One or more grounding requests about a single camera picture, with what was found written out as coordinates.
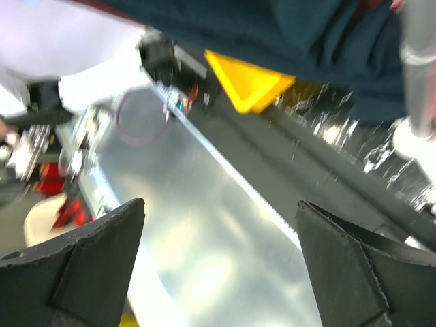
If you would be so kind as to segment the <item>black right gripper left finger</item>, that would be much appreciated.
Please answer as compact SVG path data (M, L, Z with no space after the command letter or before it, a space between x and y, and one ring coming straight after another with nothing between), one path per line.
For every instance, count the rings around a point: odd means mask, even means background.
M1 257L2 326L118 326L144 225L126 202L60 236Z

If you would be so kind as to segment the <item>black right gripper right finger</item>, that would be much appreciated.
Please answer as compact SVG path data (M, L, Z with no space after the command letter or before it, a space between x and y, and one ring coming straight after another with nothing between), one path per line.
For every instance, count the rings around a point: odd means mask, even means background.
M306 201L296 227L323 326L435 325L435 253Z

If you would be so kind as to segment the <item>navy tank top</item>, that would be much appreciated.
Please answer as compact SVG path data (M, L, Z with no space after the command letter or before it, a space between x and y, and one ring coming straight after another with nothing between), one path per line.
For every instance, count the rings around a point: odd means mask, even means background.
M103 1L181 41L352 90L351 116L405 115L400 20L390 1Z

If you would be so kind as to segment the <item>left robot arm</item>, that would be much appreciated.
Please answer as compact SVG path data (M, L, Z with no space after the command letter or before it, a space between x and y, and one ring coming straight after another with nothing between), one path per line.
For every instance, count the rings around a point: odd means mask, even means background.
M149 84L137 48L145 34L98 1L2 1L1 133L27 111L34 82L53 82L71 113Z

